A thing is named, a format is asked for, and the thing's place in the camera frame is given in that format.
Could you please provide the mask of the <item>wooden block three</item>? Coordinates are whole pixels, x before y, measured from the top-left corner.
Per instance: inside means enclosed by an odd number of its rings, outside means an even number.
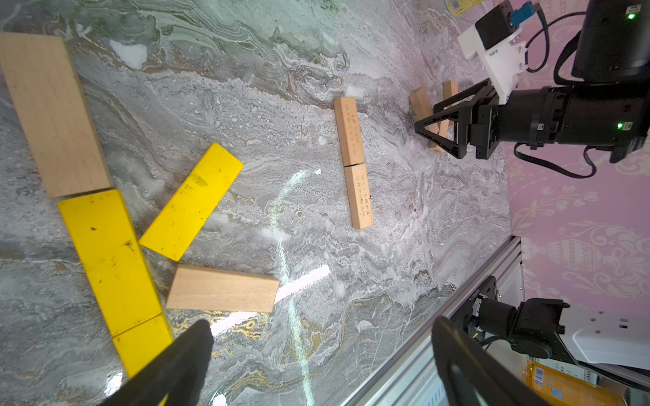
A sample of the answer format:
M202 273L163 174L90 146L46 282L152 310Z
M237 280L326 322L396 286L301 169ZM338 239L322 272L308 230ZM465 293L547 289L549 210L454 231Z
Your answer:
M433 115L433 109L429 101L428 93L424 87L420 87L410 94L410 103L416 117L416 122ZM439 125L434 123L427 127L428 131L439 135ZM436 143L430 141L429 149L436 154L444 154L445 151Z

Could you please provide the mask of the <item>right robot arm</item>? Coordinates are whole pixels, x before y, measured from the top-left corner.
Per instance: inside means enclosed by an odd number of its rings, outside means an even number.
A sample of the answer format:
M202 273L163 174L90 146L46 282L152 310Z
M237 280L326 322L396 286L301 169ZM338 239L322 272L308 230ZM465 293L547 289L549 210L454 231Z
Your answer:
M537 149L584 145L623 160L641 149L649 130L649 4L592 1L581 30L565 45L557 65L573 63L570 78L522 90L527 48L523 23L541 15L536 3L498 4L459 38L467 59L479 59L489 76L434 106L415 125L456 158L473 145L488 159L501 142Z

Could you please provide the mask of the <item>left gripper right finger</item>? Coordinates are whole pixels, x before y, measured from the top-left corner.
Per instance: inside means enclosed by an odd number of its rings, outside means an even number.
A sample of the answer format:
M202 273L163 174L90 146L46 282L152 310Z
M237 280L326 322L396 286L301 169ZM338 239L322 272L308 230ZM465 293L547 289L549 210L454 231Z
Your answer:
M435 363L450 405L545 405L449 319L435 319L431 340Z

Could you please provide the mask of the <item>wooden block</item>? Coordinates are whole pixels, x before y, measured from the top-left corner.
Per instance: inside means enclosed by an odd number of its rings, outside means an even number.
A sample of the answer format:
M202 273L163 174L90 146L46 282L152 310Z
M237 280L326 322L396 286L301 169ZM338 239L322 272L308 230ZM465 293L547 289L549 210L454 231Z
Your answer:
M65 41L3 32L1 69L47 194L113 187Z
M271 276L179 264L166 307L170 310L270 313L278 290L279 280Z

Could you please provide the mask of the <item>wooden block one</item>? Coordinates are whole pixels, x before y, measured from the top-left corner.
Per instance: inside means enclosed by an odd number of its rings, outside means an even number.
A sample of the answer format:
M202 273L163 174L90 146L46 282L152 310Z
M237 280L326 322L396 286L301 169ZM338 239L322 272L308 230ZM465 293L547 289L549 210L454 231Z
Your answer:
M364 163L362 132L355 98L338 98L333 102L333 106L344 166Z

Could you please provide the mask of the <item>wooden block two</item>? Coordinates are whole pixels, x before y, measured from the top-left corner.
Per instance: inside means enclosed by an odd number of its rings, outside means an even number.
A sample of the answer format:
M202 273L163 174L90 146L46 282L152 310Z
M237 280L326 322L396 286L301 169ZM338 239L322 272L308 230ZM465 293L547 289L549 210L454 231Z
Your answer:
M354 228L363 230L374 225L367 165L357 164L345 168L346 188L350 203L350 215Z

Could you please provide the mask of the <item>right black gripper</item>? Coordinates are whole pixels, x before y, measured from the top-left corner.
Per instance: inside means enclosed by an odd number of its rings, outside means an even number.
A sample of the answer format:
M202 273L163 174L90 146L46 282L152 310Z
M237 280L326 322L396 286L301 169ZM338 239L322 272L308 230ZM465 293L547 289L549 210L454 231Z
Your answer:
M454 138L428 130L454 123ZM641 149L649 130L649 83L546 86L513 91L504 105L490 104L490 79L437 103L415 123L418 135L457 159L473 145L476 159L489 159L498 142L531 149L548 144L585 145L610 153L617 163Z

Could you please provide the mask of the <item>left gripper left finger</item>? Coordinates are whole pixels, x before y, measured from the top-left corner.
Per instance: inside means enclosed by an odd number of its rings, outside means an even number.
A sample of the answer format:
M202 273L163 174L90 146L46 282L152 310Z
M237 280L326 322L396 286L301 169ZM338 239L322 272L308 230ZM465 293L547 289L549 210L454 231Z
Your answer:
M212 349L210 323L197 321L103 405L198 405Z

